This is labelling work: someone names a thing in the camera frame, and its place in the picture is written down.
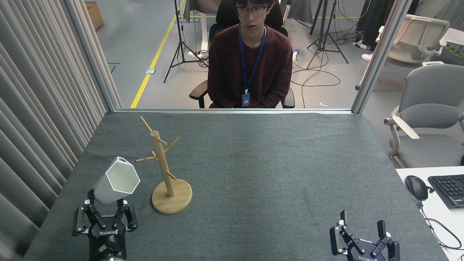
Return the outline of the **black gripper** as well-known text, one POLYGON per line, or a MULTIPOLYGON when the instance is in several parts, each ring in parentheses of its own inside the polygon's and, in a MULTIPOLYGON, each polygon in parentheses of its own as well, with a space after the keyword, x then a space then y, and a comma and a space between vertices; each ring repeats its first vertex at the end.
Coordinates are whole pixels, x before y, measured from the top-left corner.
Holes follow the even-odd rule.
POLYGON ((386 261, 399 260, 400 246, 391 238, 386 231, 385 221, 377 222, 378 241, 376 243, 361 241, 347 226, 347 211, 340 213, 338 223, 330 228, 330 246, 335 256, 345 255, 348 261, 386 261), (382 255, 383 249, 387 247, 387 258, 382 255))
POLYGON ((125 260, 127 258, 125 232, 138 228, 135 208, 124 199, 117 200, 114 217, 102 217, 95 207, 94 189, 87 193, 87 200, 75 213, 73 236, 88 233, 88 259, 90 260, 125 260), (91 222, 90 229, 83 221, 86 214, 91 222), (127 226, 121 222, 126 216, 127 226))

